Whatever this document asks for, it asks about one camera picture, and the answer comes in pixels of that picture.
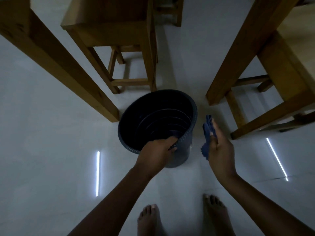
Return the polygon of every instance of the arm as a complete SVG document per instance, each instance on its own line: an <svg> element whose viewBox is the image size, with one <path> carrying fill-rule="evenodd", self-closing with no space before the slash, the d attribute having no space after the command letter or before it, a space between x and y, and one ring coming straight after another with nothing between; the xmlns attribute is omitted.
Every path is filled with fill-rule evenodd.
<svg viewBox="0 0 315 236"><path fill-rule="evenodd" d="M315 231L264 196L236 172L234 147L213 121L209 164L222 186L243 207L265 235L315 235Z"/></svg>
<svg viewBox="0 0 315 236"><path fill-rule="evenodd" d="M177 138L148 142L124 179L70 232L73 235L118 235L137 199L166 165Z"/></svg>

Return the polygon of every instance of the left hand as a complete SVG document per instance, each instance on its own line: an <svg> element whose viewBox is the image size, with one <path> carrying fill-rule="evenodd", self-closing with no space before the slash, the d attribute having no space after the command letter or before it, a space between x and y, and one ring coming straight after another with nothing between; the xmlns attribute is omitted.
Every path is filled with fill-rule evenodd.
<svg viewBox="0 0 315 236"><path fill-rule="evenodd" d="M148 142L141 150L136 165L143 169L148 177L153 178L158 174L167 164L176 151L176 147L168 150L178 139L176 137L169 137L166 140L154 140Z"/></svg>

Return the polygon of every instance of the wooden chair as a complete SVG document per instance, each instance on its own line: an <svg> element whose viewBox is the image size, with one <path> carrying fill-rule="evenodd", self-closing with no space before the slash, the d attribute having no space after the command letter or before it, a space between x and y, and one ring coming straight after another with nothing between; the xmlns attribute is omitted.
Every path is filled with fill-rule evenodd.
<svg viewBox="0 0 315 236"><path fill-rule="evenodd" d="M149 85L156 91L157 44L152 0L72 0L61 23L113 94L117 86ZM94 47L111 46L108 69ZM122 52L140 51L148 79L113 79Z"/></svg>
<svg viewBox="0 0 315 236"><path fill-rule="evenodd" d="M175 26L181 27L181 20L183 16L184 0L173 0L172 7L160 7L156 0L154 0L154 13L163 15L176 15L177 21Z"/></svg>
<svg viewBox="0 0 315 236"><path fill-rule="evenodd" d="M315 5L294 7L297 2L256 0L210 86L209 104L225 95L230 106L238 126L232 139L255 130L287 131L315 121L315 112L303 112L314 109L315 102ZM237 79L255 55L268 75ZM231 87L260 82L259 92L274 85L284 102L247 123ZM294 120L267 127L290 116Z"/></svg>
<svg viewBox="0 0 315 236"><path fill-rule="evenodd" d="M0 0L0 34L109 121L119 121L117 107L30 6L30 0Z"/></svg>

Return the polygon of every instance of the right hand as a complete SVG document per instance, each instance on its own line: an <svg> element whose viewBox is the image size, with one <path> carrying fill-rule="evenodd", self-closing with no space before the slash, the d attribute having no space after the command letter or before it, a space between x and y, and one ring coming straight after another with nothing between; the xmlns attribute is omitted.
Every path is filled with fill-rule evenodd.
<svg viewBox="0 0 315 236"><path fill-rule="evenodd" d="M223 185L238 176L235 169L234 146L213 119L212 123L218 139L210 136L209 164L215 177Z"/></svg>

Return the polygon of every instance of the hand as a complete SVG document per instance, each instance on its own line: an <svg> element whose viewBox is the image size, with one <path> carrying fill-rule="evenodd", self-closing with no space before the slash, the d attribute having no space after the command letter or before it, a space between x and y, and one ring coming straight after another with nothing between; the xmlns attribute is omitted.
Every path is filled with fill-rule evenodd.
<svg viewBox="0 0 315 236"><path fill-rule="evenodd" d="M238 176L235 169L234 146L213 119L212 123L218 139L210 136L209 164L215 177L223 185L229 179Z"/></svg>
<svg viewBox="0 0 315 236"><path fill-rule="evenodd" d="M167 164L176 151L176 147L169 150L169 148L177 141L176 137L169 137L166 140L154 140L148 142L141 150L136 166L140 167L153 178L158 174Z"/></svg>

